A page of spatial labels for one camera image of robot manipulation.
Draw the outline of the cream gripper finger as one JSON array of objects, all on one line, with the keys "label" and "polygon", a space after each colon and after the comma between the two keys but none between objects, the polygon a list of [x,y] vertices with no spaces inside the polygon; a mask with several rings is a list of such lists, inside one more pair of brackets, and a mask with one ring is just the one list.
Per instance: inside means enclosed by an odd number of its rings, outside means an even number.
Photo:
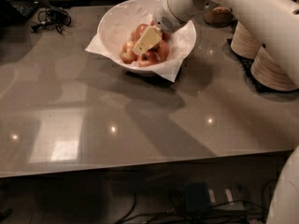
[{"label": "cream gripper finger", "polygon": [[135,42],[132,51],[135,55],[141,55],[144,52],[154,48],[163,39],[162,30],[154,26],[147,27],[140,38]]}]

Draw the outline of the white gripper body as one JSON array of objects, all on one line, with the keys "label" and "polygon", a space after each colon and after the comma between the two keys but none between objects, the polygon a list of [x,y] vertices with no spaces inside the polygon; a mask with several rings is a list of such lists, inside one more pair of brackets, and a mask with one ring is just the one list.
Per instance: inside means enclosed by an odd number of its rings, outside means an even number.
[{"label": "white gripper body", "polygon": [[185,21],[180,21],[171,11],[167,0],[161,0],[154,9],[152,19],[157,27],[165,33],[173,34],[186,25]]}]

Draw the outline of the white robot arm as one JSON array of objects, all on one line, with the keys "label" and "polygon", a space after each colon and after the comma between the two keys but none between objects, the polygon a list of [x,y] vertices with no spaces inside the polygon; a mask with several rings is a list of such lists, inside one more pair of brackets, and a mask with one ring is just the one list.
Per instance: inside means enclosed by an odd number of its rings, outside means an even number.
[{"label": "white robot arm", "polygon": [[[216,5],[235,17],[262,43],[282,70],[299,85],[299,16],[292,0],[162,0],[154,9],[154,27],[137,40],[133,52],[155,47],[162,33],[174,33],[195,15]],[[270,204],[266,224],[299,224],[299,148],[285,163]]]}]

